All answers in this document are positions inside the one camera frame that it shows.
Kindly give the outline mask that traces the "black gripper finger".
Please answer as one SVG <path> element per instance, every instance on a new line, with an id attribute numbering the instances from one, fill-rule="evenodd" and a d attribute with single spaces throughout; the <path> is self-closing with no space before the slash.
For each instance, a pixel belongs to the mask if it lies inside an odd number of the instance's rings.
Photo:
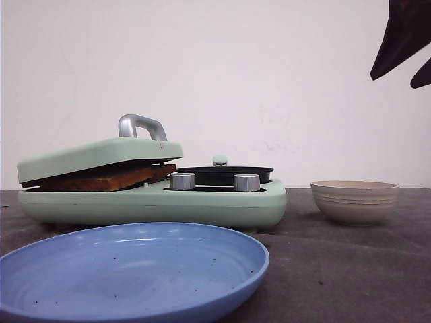
<path id="1" fill-rule="evenodd" d="M 413 89 L 418 89 L 431 84 L 431 60 L 424 63 L 410 81 Z"/>
<path id="2" fill-rule="evenodd" d="M 376 80 L 430 44 L 430 2 L 389 1 L 388 21 L 370 71 Z"/>

